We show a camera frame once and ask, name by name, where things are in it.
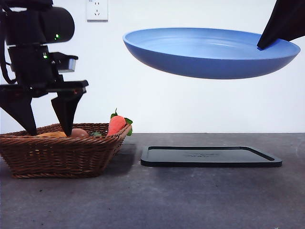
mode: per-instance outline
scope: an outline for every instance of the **black tray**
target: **black tray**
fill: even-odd
[[[280,167],[282,160],[246,146],[147,146],[141,165],[149,167]]]

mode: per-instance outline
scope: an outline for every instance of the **blue dish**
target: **blue dish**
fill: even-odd
[[[208,79],[242,79],[275,72],[300,48],[277,39],[259,50],[261,35],[204,28],[158,28],[133,31],[123,40],[144,64],[177,75]]]

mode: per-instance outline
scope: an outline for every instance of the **electrical outlet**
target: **electrical outlet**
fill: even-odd
[[[108,0],[87,0],[87,21],[108,21]]]

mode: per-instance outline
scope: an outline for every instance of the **wicker basket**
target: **wicker basket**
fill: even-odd
[[[29,136],[26,131],[0,135],[0,154],[16,178],[96,177],[120,150],[131,129],[126,125],[117,134],[106,136],[108,123],[74,124],[89,134],[87,138]],[[38,134],[62,131],[59,124],[37,128]]]

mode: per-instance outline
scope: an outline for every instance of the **gray table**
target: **gray table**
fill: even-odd
[[[280,168],[144,167],[144,146],[252,146]],[[134,134],[104,174],[14,179],[1,162],[1,229],[303,229],[305,134]]]

